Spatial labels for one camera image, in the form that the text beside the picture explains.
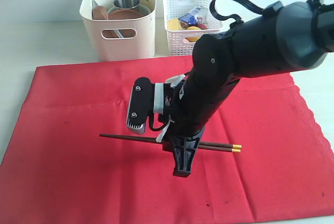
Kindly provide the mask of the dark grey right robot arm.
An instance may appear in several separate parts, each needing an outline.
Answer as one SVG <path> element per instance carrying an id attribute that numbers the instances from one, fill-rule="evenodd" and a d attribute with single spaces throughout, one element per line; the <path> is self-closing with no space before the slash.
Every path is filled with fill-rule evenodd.
<path id="1" fill-rule="evenodd" d="M 188 74 L 170 78 L 170 124 L 164 139 L 175 176 L 187 177 L 204 127 L 241 78 L 318 67 L 333 51 L 333 5 L 307 0 L 265 8 L 232 0 L 257 14 L 244 22 L 231 14 L 226 32 L 204 34 L 195 43 Z"/>

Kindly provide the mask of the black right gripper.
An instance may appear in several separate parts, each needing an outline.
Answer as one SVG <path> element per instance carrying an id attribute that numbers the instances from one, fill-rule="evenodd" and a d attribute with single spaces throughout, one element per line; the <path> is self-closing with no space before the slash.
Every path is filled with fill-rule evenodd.
<path id="1" fill-rule="evenodd" d="M 204 80 L 198 72 L 191 70 L 172 91 L 170 114 L 173 121 L 170 141 L 162 141 L 162 150 L 172 152 L 175 162 L 173 176 L 188 177 L 198 149 L 200 137 L 195 137 L 222 102 L 229 96 L 240 80 L 228 75 L 222 80 Z"/>

